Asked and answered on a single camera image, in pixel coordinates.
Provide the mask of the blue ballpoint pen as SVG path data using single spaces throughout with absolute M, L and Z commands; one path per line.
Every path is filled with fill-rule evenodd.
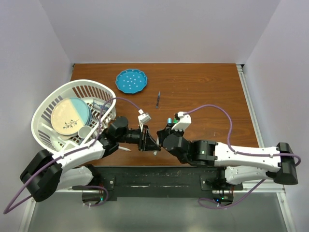
M 159 91 L 158 96 L 157 96 L 157 101 L 156 101 L 156 109 L 159 108 L 160 97 L 161 97 L 161 92 Z

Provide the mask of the white orange marker pen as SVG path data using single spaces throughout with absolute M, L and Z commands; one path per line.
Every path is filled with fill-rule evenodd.
M 131 151 L 131 149 L 125 148 L 125 147 L 121 147 L 121 146 L 119 146 L 118 149 L 123 150 L 123 151 Z

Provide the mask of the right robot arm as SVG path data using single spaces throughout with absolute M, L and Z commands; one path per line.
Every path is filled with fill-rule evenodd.
M 167 124 L 157 132 L 158 143 L 180 163 L 195 167 L 222 167 L 215 184 L 221 190 L 242 182 L 269 179 L 276 184 L 296 185 L 295 154 L 287 143 L 272 147 L 231 146 L 208 140 L 189 141 L 184 132 Z

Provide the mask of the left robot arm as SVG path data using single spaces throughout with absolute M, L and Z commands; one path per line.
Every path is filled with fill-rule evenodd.
M 20 180 L 37 202 L 69 186 L 85 185 L 88 189 L 96 189 L 100 184 L 98 174 L 83 164 L 111 155 L 118 150 L 120 143 L 136 144 L 139 151 L 161 149 L 150 135 L 148 126 L 129 129 L 128 119 L 119 116 L 88 143 L 63 152 L 51 153 L 46 149 L 39 151 L 21 173 Z

